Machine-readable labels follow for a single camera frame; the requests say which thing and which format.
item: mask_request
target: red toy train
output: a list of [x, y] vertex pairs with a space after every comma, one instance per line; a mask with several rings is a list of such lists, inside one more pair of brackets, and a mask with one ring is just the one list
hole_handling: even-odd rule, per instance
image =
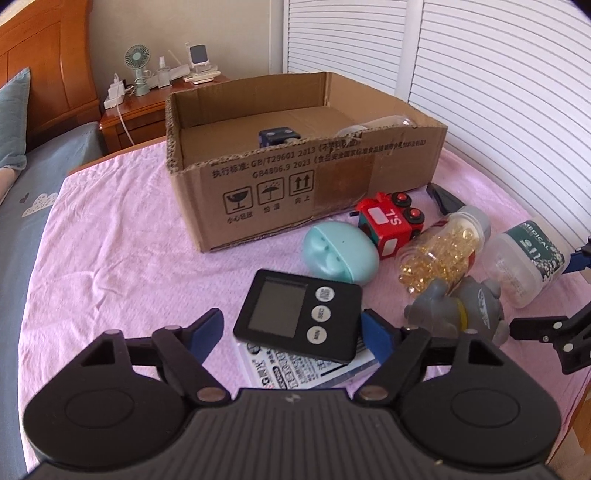
[[378, 249], [379, 258], [393, 257], [396, 252], [423, 230], [425, 216], [412, 207], [410, 196], [403, 192], [378, 192], [375, 198], [361, 200], [352, 216], [359, 216], [358, 227]]

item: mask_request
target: teal plastic egg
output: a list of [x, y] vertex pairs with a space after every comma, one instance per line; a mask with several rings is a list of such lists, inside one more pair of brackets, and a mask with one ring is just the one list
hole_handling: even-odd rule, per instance
[[314, 225], [304, 237], [302, 254], [312, 276], [317, 278], [365, 285], [378, 272], [375, 245], [347, 222]]

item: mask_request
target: wooden nightstand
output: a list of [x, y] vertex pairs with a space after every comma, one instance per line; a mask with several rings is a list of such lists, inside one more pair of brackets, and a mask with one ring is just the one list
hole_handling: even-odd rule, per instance
[[[152, 89], [150, 93], [141, 97], [136, 97], [135, 95], [126, 96], [123, 103], [119, 105], [119, 111], [131, 138], [134, 139], [134, 143], [139, 144], [166, 135], [164, 105], [168, 95], [173, 92], [192, 90], [211, 85], [212, 83], [227, 81], [229, 81], [227, 77], [220, 75], [212, 82], [193, 85], [180, 78], [174, 80], [170, 87]], [[127, 134], [119, 120], [116, 108], [109, 108], [105, 111], [102, 119], [100, 119], [100, 129], [105, 137], [109, 153], [114, 153], [131, 146], [129, 138], [127, 138]]]

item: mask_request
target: white louvered door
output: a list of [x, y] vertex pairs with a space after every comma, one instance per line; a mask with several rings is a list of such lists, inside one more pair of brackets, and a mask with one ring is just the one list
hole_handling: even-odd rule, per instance
[[590, 48], [567, 1], [425, 0], [409, 98], [573, 247], [591, 232]]
[[286, 71], [340, 73], [394, 94], [406, 0], [290, 0]]

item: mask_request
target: wooden headboard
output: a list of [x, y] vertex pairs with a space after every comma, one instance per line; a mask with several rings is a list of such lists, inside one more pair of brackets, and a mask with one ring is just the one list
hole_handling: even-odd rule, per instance
[[92, 0], [36, 0], [0, 26], [0, 87], [31, 69], [27, 150], [100, 120], [90, 68]]

